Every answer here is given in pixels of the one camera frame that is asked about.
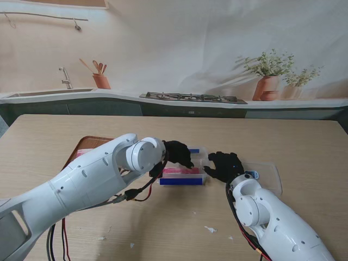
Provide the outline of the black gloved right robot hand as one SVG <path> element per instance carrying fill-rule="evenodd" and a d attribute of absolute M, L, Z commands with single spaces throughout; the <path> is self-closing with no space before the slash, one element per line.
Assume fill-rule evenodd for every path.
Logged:
<path fill-rule="evenodd" d="M 204 166 L 204 171 L 221 182 L 227 183 L 245 173 L 243 165 L 235 153 L 210 153 L 208 159 L 214 163 L 215 168 Z"/>

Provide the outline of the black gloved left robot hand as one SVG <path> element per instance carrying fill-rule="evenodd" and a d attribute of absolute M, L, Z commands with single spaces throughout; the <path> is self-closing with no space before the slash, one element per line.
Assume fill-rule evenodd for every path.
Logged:
<path fill-rule="evenodd" d="M 171 163 L 179 163 L 188 169 L 194 167 L 191 161 L 191 153 L 186 144 L 179 141 L 163 141 L 166 149 L 166 159 Z"/>

